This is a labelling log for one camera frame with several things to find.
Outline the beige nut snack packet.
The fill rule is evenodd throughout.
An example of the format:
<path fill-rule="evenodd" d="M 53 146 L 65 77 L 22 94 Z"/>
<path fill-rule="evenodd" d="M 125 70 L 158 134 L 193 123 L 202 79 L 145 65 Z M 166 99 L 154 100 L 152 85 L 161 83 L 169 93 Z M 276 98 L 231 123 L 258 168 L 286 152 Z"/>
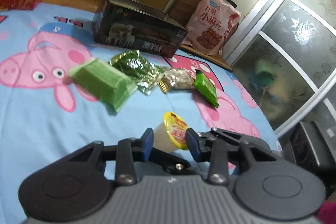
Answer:
<path fill-rule="evenodd" d="M 192 90 L 194 79 L 185 68 L 164 67 L 163 77 L 159 80 L 158 86 L 163 93 L 171 90 Z"/>

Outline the bright green snack packet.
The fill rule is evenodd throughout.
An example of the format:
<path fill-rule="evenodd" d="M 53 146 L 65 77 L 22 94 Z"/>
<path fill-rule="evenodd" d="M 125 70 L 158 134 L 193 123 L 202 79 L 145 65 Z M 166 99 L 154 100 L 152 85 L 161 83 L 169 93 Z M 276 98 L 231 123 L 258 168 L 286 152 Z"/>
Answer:
<path fill-rule="evenodd" d="M 194 87 L 215 108 L 219 107 L 217 90 L 210 79 L 200 70 L 196 70 Z"/>

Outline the wooden chair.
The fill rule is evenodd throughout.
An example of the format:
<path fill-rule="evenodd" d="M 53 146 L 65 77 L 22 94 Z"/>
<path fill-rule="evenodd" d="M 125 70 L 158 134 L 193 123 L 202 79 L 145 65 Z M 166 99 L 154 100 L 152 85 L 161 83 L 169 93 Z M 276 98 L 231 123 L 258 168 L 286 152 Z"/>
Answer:
<path fill-rule="evenodd" d="M 219 0 L 174 0 L 167 12 L 189 30 L 181 50 L 233 71 L 222 56 L 223 46 L 239 25 L 236 20 L 229 22 L 238 15 L 232 6 Z"/>

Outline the frosted glass sliding door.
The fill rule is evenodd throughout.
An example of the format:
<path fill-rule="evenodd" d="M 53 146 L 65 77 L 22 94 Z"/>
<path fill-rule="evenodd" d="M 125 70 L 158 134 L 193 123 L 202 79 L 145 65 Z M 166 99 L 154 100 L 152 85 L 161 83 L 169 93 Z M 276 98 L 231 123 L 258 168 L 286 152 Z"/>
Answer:
<path fill-rule="evenodd" d="M 335 133 L 335 0 L 259 0 L 223 56 L 277 135 Z"/>

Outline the dark green foil packet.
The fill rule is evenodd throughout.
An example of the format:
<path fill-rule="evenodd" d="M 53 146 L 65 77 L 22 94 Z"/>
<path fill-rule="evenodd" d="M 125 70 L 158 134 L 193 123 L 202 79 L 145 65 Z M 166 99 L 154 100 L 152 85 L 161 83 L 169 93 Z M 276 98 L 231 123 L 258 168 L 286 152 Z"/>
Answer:
<path fill-rule="evenodd" d="M 164 75 L 162 67 L 149 62 L 138 50 L 120 53 L 112 57 L 108 64 L 131 78 L 146 95 L 151 94 Z"/>

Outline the yellow lid jelly cup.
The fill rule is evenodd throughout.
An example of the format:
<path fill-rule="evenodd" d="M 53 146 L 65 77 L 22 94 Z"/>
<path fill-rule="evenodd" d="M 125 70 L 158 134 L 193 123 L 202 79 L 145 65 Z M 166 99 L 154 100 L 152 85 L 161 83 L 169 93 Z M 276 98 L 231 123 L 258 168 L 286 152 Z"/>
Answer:
<path fill-rule="evenodd" d="M 166 153 L 188 150 L 186 130 L 188 125 L 173 112 L 166 112 L 162 122 L 154 130 L 153 147 Z"/>

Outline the black speaker box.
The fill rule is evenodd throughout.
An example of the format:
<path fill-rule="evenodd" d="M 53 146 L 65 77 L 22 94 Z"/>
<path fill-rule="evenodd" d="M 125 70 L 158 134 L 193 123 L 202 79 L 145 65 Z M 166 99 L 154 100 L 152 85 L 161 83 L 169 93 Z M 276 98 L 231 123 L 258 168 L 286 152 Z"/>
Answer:
<path fill-rule="evenodd" d="M 335 133 L 317 121 L 299 122 L 280 138 L 286 160 L 318 176 L 326 196 L 335 192 Z"/>

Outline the dark cardboard box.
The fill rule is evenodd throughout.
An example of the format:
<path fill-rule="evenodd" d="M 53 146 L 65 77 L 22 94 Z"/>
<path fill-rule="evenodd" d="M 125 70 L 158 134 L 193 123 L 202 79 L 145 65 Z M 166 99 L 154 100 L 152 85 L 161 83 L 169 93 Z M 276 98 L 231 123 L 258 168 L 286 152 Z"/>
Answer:
<path fill-rule="evenodd" d="M 188 34 L 168 14 L 135 0 L 101 0 L 92 21 L 94 41 L 173 57 Z"/>

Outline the pink snack bag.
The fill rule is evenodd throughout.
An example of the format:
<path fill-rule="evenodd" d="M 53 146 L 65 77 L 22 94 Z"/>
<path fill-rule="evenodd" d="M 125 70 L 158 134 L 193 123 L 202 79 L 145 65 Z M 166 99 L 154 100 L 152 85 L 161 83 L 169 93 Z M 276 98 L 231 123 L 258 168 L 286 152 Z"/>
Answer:
<path fill-rule="evenodd" d="M 224 0 L 201 0 L 186 25 L 188 34 L 182 43 L 214 56 L 240 17 L 241 13 Z"/>

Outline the light green snack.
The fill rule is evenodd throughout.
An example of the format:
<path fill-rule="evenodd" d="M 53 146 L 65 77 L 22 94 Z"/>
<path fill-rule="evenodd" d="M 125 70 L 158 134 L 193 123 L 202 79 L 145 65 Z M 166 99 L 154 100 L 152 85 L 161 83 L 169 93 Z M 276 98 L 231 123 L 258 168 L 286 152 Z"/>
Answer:
<path fill-rule="evenodd" d="M 75 84 L 112 106 L 118 113 L 130 96 L 138 89 L 130 77 L 107 62 L 90 58 L 68 72 Z"/>

